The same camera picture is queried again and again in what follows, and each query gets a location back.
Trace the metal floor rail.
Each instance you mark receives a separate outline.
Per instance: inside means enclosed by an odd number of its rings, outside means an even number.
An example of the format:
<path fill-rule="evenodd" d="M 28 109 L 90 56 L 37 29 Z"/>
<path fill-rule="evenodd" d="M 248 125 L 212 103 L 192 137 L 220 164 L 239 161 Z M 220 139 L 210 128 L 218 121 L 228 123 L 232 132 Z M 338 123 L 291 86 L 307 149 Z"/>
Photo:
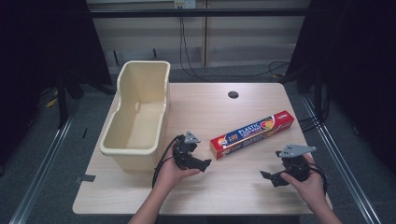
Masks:
<path fill-rule="evenodd" d="M 303 98 L 304 106 L 310 116 L 310 118 L 314 121 L 315 127 L 318 130 L 318 133 L 328 149 L 332 160 L 335 163 L 341 177 L 346 184 L 352 198 L 355 201 L 355 204 L 358 206 L 363 218 L 365 219 L 367 224 L 382 224 L 373 204 L 370 202 L 369 198 L 361 188 L 361 185 L 358 183 L 356 177 L 353 175 L 350 170 L 345 158 L 343 157 L 339 147 L 336 145 L 335 141 L 332 138 L 332 135 L 328 131 L 326 125 L 323 121 L 320 121 L 315 114 L 315 107 L 312 103 L 312 100 L 309 97 Z"/>
<path fill-rule="evenodd" d="M 44 183 L 50 172 L 50 168 L 55 161 L 55 158 L 66 138 L 70 126 L 73 123 L 74 115 L 70 115 L 65 121 L 64 125 L 57 131 L 45 158 L 41 162 L 35 177 L 33 178 L 28 190 L 24 193 L 21 202 L 19 203 L 16 211 L 14 212 L 11 220 L 8 224 L 25 224 L 31 211 L 35 205 L 35 202 L 42 190 Z"/>

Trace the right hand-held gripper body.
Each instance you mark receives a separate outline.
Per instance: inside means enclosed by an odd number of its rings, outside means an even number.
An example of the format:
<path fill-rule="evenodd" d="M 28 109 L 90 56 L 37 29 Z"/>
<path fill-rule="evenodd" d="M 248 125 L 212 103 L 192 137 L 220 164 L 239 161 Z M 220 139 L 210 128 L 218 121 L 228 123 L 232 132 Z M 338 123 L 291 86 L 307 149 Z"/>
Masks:
<path fill-rule="evenodd" d="M 286 144 L 283 150 L 276 152 L 276 155 L 282 160 L 285 173 L 299 181 L 305 181 L 309 177 L 309 165 L 304 154 L 316 150 L 315 147 Z"/>

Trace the person's right hand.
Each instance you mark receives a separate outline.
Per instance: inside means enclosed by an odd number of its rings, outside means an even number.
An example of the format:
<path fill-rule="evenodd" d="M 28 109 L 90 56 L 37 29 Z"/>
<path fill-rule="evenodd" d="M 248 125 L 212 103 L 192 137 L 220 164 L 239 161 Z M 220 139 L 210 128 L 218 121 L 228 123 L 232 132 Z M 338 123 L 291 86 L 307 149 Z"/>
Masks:
<path fill-rule="evenodd" d="M 280 176 L 296 188 L 301 198 L 314 214 L 318 214 L 328 207 L 320 174 L 311 172 L 309 177 L 303 182 L 286 173 L 282 173 Z"/>

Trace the red and blue wrap box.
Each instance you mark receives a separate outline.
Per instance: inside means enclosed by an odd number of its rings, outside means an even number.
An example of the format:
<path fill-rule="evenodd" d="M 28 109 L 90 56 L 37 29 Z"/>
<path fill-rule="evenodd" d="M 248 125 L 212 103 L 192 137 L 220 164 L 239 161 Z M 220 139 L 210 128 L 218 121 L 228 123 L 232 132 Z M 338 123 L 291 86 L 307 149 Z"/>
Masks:
<path fill-rule="evenodd" d="M 210 149 L 215 159 L 218 160 L 239 149 L 287 130 L 293 122 L 294 117 L 284 110 L 211 139 Z"/>

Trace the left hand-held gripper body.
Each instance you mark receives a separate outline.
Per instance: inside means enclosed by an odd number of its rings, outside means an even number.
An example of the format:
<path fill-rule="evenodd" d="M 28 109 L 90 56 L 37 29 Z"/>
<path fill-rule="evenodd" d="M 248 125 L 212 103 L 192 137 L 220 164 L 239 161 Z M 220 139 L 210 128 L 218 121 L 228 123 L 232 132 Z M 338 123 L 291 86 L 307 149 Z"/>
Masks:
<path fill-rule="evenodd" d="M 190 131 L 177 138 L 177 142 L 173 146 L 173 158 L 179 169 L 189 169 L 187 165 L 195 159 L 191 153 L 200 142 L 201 140 Z"/>

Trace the black horizontal bar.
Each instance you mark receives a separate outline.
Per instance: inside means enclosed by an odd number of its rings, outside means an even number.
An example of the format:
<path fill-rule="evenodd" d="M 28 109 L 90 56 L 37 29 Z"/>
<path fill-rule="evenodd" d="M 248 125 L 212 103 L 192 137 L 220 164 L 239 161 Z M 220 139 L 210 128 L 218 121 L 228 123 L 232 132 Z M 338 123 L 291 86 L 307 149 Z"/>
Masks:
<path fill-rule="evenodd" d="M 93 18 L 305 16 L 309 13 L 310 11 L 304 8 L 92 10 L 90 12 Z"/>

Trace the cream plastic bin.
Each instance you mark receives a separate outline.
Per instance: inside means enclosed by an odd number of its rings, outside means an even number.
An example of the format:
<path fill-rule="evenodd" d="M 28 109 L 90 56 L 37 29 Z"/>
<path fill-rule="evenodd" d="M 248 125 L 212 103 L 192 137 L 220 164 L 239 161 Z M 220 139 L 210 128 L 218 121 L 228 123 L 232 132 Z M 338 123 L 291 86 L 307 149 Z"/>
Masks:
<path fill-rule="evenodd" d="M 125 171 L 152 170 L 163 153 L 169 71 L 165 61 L 129 61 L 120 71 L 99 148 Z"/>

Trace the person's left hand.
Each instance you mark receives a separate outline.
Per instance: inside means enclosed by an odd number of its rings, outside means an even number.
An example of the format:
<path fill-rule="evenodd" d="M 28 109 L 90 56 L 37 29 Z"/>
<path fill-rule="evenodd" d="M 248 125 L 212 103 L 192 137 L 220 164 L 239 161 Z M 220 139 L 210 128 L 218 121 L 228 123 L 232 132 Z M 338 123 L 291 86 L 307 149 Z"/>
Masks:
<path fill-rule="evenodd" d="M 199 169 L 179 169 L 173 158 L 172 151 L 169 150 L 165 154 L 163 166 L 160 169 L 152 191 L 158 197 L 166 197 L 183 178 L 198 175 L 199 173 Z"/>

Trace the grey tape piece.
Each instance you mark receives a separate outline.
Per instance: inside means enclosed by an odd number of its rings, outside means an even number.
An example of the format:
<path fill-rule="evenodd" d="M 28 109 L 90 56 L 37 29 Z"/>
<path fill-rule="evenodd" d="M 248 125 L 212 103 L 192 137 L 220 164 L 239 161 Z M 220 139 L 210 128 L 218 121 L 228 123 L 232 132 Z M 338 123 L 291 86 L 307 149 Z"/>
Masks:
<path fill-rule="evenodd" d="M 77 176 L 74 180 L 75 183 L 80 184 L 81 182 L 93 182 L 94 179 L 96 178 L 95 175 L 81 175 Z"/>

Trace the dark curtain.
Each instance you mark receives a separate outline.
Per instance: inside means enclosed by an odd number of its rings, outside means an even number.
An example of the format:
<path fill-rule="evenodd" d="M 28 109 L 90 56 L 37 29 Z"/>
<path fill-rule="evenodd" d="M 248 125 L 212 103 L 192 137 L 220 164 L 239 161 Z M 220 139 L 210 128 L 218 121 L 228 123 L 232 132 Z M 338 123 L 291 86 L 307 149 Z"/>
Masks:
<path fill-rule="evenodd" d="M 396 175 L 396 0 L 310 0 L 287 77 L 319 77 Z"/>
<path fill-rule="evenodd" d="M 0 166 L 33 119 L 40 93 L 111 78 L 87 0 L 0 0 Z"/>

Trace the white wall socket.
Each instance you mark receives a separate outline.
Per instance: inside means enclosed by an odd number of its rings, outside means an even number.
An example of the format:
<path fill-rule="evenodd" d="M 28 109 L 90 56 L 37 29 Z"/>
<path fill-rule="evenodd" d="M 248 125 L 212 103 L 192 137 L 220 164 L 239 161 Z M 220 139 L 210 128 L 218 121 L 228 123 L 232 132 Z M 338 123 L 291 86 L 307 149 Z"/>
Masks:
<path fill-rule="evenodd" d="M 196 9 L 196 0 L 174 0 L 175 9 Z"/>

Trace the black metal stand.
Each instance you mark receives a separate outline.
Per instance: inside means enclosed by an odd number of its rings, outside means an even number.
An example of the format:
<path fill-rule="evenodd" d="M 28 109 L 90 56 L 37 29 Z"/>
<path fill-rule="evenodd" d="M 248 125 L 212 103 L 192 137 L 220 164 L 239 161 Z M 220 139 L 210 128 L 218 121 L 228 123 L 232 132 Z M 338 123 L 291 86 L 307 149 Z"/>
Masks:
<path fill-rule="evenodd" d="M 58 92 L 57 99 L 58 99 L 59 115 L 60 115 L 59 129 L 62 129 L 62 127 L 65 125 L 68 119 L 66 93 L 65 93 L 65 86 L 62 75 L 59 75 L 57 77 L 57 92 Z"/>
<path fill-rule="evenodd" d="M 316 69 L 315 85 L 314 85 L 314 107 L 315 115 L 319 121 L 323 121 L 322 114 L 322 79 L 319 68 Z"/>

